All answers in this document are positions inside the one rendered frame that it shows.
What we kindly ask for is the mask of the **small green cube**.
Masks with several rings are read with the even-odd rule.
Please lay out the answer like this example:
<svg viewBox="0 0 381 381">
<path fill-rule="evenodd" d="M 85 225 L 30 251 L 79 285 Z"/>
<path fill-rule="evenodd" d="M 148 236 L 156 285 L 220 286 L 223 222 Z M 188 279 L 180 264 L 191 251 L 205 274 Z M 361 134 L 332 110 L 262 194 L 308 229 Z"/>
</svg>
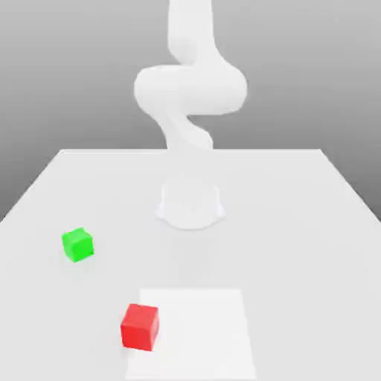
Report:
<svg viewBox="0 0 381 381">
<path fill-rule="evenodd" d="M 78 262 L 94 254 L 93 238 L 84 228 L 76 228 L 62 236 L 65 255 L 72 261 Z"/>
</svg>

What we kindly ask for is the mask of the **small red cube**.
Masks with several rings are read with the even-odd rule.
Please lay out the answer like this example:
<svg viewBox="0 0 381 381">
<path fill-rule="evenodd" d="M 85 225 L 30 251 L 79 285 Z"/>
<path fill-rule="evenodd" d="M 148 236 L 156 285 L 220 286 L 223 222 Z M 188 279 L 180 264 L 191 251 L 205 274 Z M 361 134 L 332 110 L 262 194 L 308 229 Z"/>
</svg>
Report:
<svg viewBox="0 0 381 381">
<path fill-rule="evenodd" d="M 125 348 L 152 351 L 159 333 L 159 309 L 130 304 L 121 322 L 121 340 Z"/>
</svg>

